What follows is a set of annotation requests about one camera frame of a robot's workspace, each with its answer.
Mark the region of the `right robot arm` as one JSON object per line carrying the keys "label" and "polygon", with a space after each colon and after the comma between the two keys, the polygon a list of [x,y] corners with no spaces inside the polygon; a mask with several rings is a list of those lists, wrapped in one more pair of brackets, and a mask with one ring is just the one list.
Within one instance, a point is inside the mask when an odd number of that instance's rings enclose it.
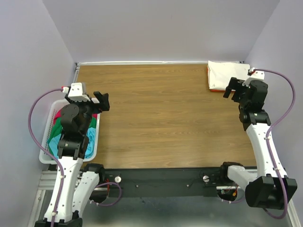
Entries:
{"label": "right robot arm", "polygon": [[261,80],[246,83],[230,79],[223,96],[228,98],[233,92],[232,101],[239,104],[239,119],[253,147],[257,175],[249,173],[240,163],[223,162],[218,181],[223,185],[236,183],[244,190],[250,207],[282,210],[297,190],[297,182],[282,167],[268,131],[271,121],[263,109],[267,89],[268,85]]}

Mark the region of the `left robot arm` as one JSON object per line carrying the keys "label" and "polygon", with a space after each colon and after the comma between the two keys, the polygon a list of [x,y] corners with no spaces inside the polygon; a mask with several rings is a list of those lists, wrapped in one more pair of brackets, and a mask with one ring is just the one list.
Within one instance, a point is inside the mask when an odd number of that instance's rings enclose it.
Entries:
{"label": "left robot arm", "polygon": [[105,181],[104,167],[90,164],[82,174],[81,183],[76,184],[89,144],[87,132],[94,114],[109,111],[109,95],[94,92],[97,103],[84,92],[65,92],[68,104],[61,109],[62,132],[57,144],[57,156],[47,154],[57,163],[58,170],[53,194],[47,211],[36,227],[81,227],[82,214],[96,187]]}

